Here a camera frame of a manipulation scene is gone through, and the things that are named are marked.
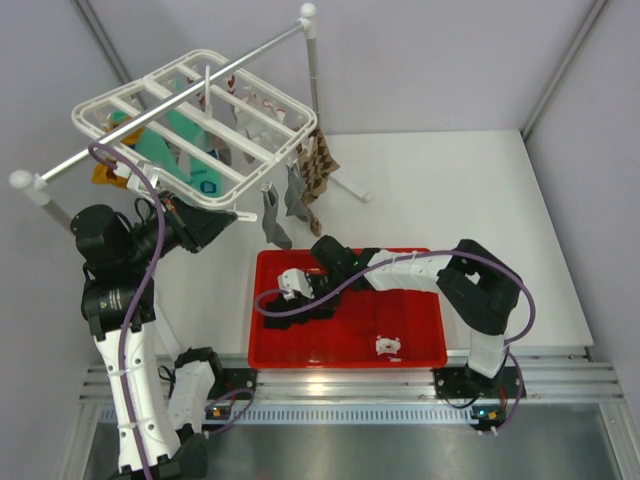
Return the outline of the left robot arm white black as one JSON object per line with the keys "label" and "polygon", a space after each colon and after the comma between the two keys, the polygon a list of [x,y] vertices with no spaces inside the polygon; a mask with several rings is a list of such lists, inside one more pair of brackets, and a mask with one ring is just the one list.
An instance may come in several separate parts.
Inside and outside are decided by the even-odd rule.
{"label": "left robot arm white black", "polygon": [[198,253],[237,219],[190,206],[173,195],[143,221],[130,224],[103,204],[71,221],[85,260],[81,313],[109,377],[119,433],[117,479],[202,479],[208,466],[202,423],[209,397],[226,374],[210,347],[180,353],[163,392],[154,341],[153,275],[180,247]]}

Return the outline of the white plastic sock hanger frame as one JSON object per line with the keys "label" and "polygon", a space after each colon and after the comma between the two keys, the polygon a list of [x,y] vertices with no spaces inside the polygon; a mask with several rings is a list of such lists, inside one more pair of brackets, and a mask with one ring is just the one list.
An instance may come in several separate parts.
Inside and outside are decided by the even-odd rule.
{"label": "white plastic sock hanger frame", "polygon": [[[101,141],[104,135],[144,113],[143,105],[138,100],[140,97],[145,97],[148,101],[166,100],[172,94],[200,83],[200,90],[155,119],[145,121],[130,133],[142,127],[149,128],[173,144],[171,150],[174,153],[178,149],[184,150],[179,158],[179,165],[185,172],[188,172],[187,155],[192,155],[220,173],[223,178],[223,193],[219,197],[212,198],[200,193],[163,167],[122,144],[120,140],[113,147],[136,166],[145,162],[158,168],[159,190],[174,192],[184,200],[208,210],[232,210],[240,197],[250,188],[262,184],[265,176],[280,162],[295,159],[297,147],[315,130],[318,118],[310,107],[245,69],[225,74],[219,80],[205,79],[205,74],[214,72],[226,62],[226,58],[215,51],[194,50],[138,80],[77,105],[72,112],[72,121],[90,139]],[[224,85],[224,81],[232,74],[236,77],[235,96],[228,93]],[[244,87],[252,87],[263,97],[279,102],[286,109],[285,123],[279,124],[244,104],[239,99]],[[205,111],[198,103],[197,94],[200,92],[206,94]],[[287,140],[275,152],[256,145],[236,131],[232,106],[248,111],[280,132]],[[204,130],[223,139],[231,149],[232,165],[225,165],[174,133],[167,118],[171,110],[180,112]]]}

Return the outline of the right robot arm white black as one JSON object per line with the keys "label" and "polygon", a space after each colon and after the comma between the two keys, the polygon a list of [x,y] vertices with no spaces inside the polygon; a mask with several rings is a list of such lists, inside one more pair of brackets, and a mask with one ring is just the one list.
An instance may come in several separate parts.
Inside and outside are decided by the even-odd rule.
{"label": "right robot arm white black", "polygon": [[291,268],[277,278],[279,299],[285,310],[294,312],[294,319],[318,313],[332,316],[340,290],[438,294],[471,329],[466,387],[486,397],[502,386],[506,328],[523,283],[479,243],[463,239],[441,255],[374,247],[357,252],[326,235],[311,248],[311,256],[322,273]]}

